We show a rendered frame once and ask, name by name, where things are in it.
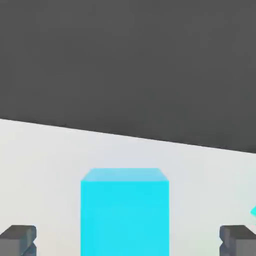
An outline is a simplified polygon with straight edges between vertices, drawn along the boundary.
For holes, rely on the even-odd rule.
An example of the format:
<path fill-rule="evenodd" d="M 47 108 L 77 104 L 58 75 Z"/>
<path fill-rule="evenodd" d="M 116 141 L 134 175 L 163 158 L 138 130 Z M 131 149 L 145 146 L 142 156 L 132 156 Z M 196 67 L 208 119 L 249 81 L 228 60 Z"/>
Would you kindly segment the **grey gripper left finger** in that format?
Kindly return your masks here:
<path fill-rule="evenodd" d="M 11 225 L 0 235 L 0 256 L 37 256 L 34 225 Z"/>

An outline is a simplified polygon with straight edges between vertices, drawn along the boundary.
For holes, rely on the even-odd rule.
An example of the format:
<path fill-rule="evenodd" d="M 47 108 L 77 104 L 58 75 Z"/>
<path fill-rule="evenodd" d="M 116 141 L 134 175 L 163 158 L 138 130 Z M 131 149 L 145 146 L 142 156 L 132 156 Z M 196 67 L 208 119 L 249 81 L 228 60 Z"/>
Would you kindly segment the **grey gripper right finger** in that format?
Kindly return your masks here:
<path fill-rule="evenodd" d="M 245 225 L 222 225 L 219 256 L 256 256 L 256 234 Z"/>

